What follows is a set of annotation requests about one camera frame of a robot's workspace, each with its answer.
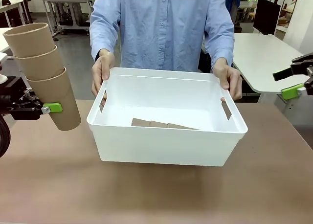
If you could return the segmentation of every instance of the brown cup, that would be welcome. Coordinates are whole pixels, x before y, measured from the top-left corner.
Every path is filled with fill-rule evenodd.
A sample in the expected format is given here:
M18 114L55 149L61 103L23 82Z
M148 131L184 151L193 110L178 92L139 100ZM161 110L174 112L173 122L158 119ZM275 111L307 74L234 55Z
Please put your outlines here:
M72 130L80 124L81 118L66 68L56 77L41 81L28 80L28 83L43 103L62 105L62 112L49 114L59 130Z
M62 74L64 66L57 46L49 53L19 58L18 60L23 72L28 80L46 80Z
M54 49L54 42L48 24L31 23L14 27L3 34L14 56L33 57Z

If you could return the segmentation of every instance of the shirt placket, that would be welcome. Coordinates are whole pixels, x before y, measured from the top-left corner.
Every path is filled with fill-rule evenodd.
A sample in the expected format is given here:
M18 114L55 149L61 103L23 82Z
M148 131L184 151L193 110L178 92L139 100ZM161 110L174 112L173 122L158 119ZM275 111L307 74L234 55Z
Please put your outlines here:
M166 27L167 27L167 7L168 0L160 0L160 24L159 24L159 40L158 40L158 66L163 67L166 43Z

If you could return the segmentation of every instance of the human hand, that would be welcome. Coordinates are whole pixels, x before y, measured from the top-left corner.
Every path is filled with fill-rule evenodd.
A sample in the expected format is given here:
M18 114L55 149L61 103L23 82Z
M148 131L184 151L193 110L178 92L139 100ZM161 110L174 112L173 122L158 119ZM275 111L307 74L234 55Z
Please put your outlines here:
M227 65L225 58L219 58L214 67L213 74L219 78L220 84L224 90L229 90L231 97L241 99L242 94L242 81L240 72Z
M94 96L97 96L102 82L108 80L110 76L110 69L115 65L115 57L112 52L107 49L100 50L99 58L92 66L92 87L91 92ZM107 99L107 94L103 96L103 103Z

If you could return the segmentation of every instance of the person's left hand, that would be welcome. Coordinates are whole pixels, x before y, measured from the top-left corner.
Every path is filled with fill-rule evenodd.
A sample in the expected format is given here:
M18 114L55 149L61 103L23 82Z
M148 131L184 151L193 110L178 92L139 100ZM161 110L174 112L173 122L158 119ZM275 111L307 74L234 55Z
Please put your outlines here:
M227 65L227 60L225 58L219 58L214 67L213 74L219 78L220 84L224 90L229 90L231 97L236 99L241 99L242 94L242 81L240 72L233 67Z

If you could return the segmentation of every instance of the shirt sleeve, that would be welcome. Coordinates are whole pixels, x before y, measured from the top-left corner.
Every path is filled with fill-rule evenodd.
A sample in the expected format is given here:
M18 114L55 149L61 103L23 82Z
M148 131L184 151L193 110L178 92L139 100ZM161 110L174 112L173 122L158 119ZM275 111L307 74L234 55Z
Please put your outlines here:
M120 17L120 0L95 0L89 29L91 55L94 60L101 49L114 51Z
M234 24L225 0L209 1L204 36L205 48L211 56L211 71L218 58L225 58L230 66L234 51Z

